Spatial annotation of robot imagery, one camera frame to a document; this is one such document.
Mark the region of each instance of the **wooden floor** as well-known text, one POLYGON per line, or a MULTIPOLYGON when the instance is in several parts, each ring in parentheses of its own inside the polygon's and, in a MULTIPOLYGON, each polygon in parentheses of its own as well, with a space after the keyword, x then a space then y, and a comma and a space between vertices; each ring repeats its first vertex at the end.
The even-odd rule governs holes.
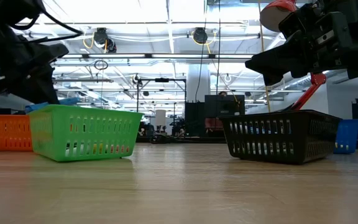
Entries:
POLYGON ((358 152, 303 166, 224 144, 138 144, 128 159, 0 152, 0 223, 358 223, 358 152))

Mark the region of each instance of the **green basket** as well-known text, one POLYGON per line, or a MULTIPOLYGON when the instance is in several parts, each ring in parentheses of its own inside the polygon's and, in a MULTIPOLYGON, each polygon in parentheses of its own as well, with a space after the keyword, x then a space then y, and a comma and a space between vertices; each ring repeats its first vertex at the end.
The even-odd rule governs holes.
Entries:
POLYGON ((48 105, 29 114, 34 152, 55 161, 132 155, 141 113, 48 105))

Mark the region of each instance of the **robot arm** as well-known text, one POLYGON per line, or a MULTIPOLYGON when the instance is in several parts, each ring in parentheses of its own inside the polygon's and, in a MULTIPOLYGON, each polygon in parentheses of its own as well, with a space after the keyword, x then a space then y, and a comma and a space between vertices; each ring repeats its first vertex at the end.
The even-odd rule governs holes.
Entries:
POLYGON ((0 94, 12 93, 33 103, 59 104, 50 63, 66 55, 68 49, 63 44, 40 44, 51 41, 48 39, 28 41, 11 29, 30 28, 42 12, 47 14, 42 0, 0 0, 0 94), (28 26, 15 25, 26 17, 33 19, 28 26))
POLYGON ((246 62, 247 68, 264 76, 267 86, 280 82, 287 72, 300 78, 345 68, 349 78, 358 77, 358 0, 321 2, 289 13, 278 24, 287 41, 246 62))

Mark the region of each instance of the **orange basket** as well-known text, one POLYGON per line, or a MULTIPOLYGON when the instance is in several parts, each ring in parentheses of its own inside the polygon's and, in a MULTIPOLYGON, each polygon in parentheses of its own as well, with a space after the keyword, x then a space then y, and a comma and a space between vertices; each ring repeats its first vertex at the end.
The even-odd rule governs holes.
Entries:
POLYGON ((29 116, 0 115, 0 151, 32 151, 29 116))

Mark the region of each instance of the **pillar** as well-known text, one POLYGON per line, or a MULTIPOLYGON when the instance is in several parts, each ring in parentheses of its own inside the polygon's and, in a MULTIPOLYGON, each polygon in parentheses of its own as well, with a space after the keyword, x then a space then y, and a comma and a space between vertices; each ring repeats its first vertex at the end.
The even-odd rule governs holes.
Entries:
POLYGON ((191 64, 189 65, 189 70, 187 73, 187 97, 186 100, 189 103, 200 101, 205 101, 205 95, 210 95, 211 88, 211 79, 209 77, 208 64, 191 64))

